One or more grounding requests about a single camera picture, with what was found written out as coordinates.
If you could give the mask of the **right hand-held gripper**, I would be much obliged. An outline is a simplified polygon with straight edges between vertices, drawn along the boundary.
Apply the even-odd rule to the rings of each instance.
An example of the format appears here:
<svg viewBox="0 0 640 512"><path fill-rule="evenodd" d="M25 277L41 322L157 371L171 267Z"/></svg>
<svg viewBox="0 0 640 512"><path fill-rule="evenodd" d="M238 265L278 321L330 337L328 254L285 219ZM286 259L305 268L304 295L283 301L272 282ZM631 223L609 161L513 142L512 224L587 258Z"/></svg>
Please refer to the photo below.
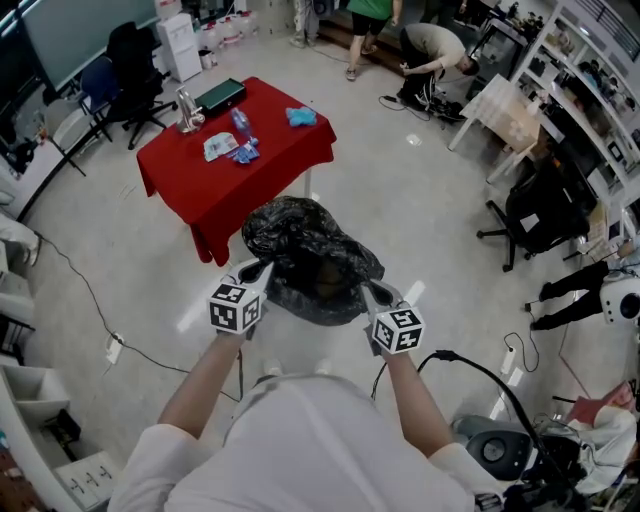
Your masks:
<svg viewBox="0 0 640 512"><path fill-rule="evenodd" d="M370 341L383 353L400 354L417 349L422 342L425 324L419 310L404 307L404 297L386 282L373 280L362 284L360 293L371 324ZM389 307L379 313L379 307Z"/></svg>

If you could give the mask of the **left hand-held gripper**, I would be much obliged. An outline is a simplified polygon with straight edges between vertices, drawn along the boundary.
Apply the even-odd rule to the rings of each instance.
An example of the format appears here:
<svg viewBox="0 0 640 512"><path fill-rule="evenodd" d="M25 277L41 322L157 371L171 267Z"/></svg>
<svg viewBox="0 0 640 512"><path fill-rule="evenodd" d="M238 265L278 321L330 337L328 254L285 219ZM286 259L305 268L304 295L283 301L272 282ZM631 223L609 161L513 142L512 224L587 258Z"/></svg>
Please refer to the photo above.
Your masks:
<svg viewBox="0 0 640 512"><path fill-rule="evenodd" d="M235 265L208 298L211 325L220 332L251 338L265 314L273 269L273 262L261 260Z"/></svg>

